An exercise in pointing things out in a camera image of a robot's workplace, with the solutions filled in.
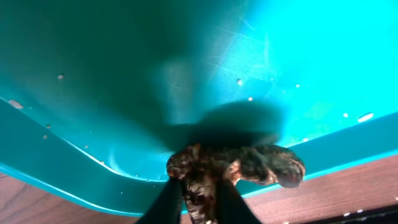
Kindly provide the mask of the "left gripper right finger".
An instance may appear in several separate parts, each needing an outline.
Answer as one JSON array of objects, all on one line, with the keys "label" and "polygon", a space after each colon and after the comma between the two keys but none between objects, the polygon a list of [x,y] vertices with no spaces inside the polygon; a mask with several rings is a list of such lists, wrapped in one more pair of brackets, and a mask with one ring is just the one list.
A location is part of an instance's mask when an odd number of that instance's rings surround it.
[{"label": "left gripper right finger", "polygon": [[261,224],[229,180],[216,185],[216,217],[220,224]]}]

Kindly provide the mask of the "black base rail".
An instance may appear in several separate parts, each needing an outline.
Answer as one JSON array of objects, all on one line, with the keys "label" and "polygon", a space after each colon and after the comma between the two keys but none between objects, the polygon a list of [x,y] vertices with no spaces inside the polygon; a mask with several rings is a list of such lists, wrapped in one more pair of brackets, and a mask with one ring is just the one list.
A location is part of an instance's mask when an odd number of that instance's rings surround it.
[{"label": "black base rail", "polygon": [[397,204],[353,213],[347,217],[331,217],[303,224],[397,224]]}]

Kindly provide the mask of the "brown food scrap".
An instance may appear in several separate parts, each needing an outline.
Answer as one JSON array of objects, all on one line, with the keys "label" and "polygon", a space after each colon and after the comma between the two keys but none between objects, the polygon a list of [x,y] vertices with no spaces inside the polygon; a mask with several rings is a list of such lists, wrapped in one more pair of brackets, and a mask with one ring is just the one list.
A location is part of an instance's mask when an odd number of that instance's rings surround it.
[{"label": "brown food scrap", "polygon": [[216,183],[227,180],[296,188],[304,180],[305,163],[294,151],[275,144],[212,146],[192,144],[172,155],[166,165],[170,178],[182,183],[183,199],[192,223],[218,223]]}]

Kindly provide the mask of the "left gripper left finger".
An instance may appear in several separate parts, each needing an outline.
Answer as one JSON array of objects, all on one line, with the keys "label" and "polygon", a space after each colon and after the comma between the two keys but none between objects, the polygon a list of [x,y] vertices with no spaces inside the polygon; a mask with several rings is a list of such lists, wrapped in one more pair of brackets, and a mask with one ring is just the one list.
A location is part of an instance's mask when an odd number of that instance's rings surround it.
[{"label": "left gripper left finger", "polygon": [[182,211],[181,181],[170,178],[150,209],[136,224],[179,224]]}]

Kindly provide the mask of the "teal serving tray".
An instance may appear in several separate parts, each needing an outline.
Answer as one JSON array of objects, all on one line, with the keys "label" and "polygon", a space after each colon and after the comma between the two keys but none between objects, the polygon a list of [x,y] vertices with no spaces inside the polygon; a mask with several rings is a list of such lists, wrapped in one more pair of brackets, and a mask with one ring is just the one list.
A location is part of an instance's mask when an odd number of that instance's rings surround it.
[{"label": "teal serving tray", "polygon": [[139,217],[193,142],[397,153],[396,1],[1,1],[1,171]]}]

